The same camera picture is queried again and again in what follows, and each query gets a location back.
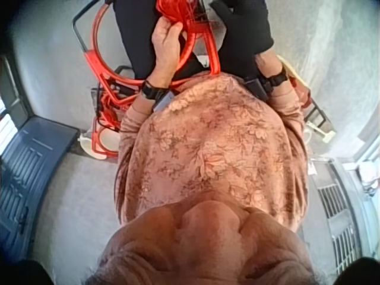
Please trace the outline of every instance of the window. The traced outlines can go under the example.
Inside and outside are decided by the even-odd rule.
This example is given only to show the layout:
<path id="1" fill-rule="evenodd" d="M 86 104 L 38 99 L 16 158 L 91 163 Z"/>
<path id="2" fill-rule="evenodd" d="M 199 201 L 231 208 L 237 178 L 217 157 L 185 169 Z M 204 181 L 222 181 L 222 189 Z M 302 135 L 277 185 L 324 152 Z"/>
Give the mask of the window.
<path id="1" fill-rule="evenodd" d="M 0 155 L 4 152 L 16 133 L 17 128 L 10 115 L 7 114 L 4 103 L 0 98 Z"/>

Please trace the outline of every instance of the black glove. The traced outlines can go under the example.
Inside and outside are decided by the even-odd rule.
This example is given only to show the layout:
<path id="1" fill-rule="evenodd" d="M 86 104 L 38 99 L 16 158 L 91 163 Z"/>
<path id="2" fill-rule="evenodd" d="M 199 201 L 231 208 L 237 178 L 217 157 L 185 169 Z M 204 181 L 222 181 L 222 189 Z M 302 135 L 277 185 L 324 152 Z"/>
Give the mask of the black glove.
<path id="1" fill-rule="evenodd" d="M 258 74 L 254 56 L 274 44 L 265 0 L 216 0 L 210 6 L 227 27 L 218 52 L 221 70 L 242 78 Z"/>

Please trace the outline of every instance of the black watch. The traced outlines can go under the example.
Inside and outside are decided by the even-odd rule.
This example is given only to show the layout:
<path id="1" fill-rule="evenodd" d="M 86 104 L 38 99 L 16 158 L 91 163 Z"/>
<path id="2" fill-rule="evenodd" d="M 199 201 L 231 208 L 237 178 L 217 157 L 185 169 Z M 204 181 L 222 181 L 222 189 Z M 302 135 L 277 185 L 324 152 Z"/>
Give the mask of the black watch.
<path id="1" fill-rule="evenodd" d="M 142 95 L 148 100 L 160 100 L 169 89 L 153 87 L 149 81 L 145 80 L 141 86 Z"/>
<path id="2" fill-rule="evenodd" d="M 283 66 L 283 69 L 278 75 L 270 78 L 266 78 L 262 74 L 259 76 L 255 74 L 253 76 L 246 77 L 244 80 L 244 85 L 257 99 L 267 101 L 269 99 L 269 95 L 273 92 L 273 88 L 280 86 L 288 79 L 286 69 Z"/>
<path id="3" fill-rule="evenodd" d="M 274 75 L 270 78 L 266 78 L 264 76 L 259 77 L 259 80 L 267 94 L 271 94 L 273 92 L 274 87 L 280 86 L 283 82 L 287 81 L 288 79 L 289 77 L 287 76 L 287 72 L 284 66 L 281 72 L 277 75 Z"/>

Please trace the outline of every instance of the right hand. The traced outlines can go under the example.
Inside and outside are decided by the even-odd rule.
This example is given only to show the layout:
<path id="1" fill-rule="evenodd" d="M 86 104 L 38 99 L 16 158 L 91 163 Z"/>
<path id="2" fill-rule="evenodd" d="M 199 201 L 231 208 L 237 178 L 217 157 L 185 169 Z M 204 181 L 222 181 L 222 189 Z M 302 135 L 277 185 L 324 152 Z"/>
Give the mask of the right hand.
<path id="1" fill-rule="evenodd" d="M 265 0 L 215 0 L 210 6 L 227 28 L 219 50 L 222 70 L 240 77 L 257 72 L 254 56 L 274 44 Z"/>
<path id="2" fill-rule="evenodd" d="M 182 23 L 172 24 L 165 17 L 159 18 L 154 28 L 152 43 L 156 53 L 156 67 L 150 75 L 150 80 L 153 80 L 152 77 L 161 78 L 160 85 L 170 84 L 176 72 L 181 51 L 179 35 L 182 28 Z"/>

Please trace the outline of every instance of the nose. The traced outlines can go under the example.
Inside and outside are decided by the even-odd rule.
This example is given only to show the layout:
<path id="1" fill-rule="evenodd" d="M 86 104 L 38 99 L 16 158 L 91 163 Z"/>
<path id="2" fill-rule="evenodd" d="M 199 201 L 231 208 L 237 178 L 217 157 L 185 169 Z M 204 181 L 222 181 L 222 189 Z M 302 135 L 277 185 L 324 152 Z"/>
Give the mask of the nose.
<path id="1" fill-rule="evenodd" d="M 239 228 L 239 217 L 222 202 L 194 206 L 178 231 L 183 267 L 214 278 L 235 276 L 242 249 Z"/>

